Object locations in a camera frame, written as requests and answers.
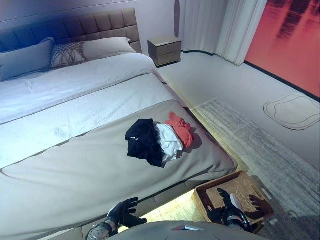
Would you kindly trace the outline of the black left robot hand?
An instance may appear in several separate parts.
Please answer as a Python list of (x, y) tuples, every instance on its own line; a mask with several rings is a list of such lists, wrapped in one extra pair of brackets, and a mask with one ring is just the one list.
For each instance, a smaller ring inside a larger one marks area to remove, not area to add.
[(112, 229), (116, 231), (120, 226), (132, 228), (138, 225), (146, 224), (146, 218), (139, 218), (133, 214), (138, 206), (138, 197), (129, 198), (115, 205), (107, 214), (106, 222), (112, 222)]

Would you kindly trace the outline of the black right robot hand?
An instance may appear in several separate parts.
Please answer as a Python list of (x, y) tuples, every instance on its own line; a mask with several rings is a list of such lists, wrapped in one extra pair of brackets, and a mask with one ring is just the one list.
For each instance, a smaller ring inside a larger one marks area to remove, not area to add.
[(243, 212), (232, 203), (230, 194), (222, 188), (218, 188), (217, 191), (222, 197), (225, 206), (215, 208), (214, 210), (208, 209), (206, 211), (207, 217), (212, 222), (220, 222), (225, 226), (231, 225), (235, 222), (243, 224), (245, 221)]

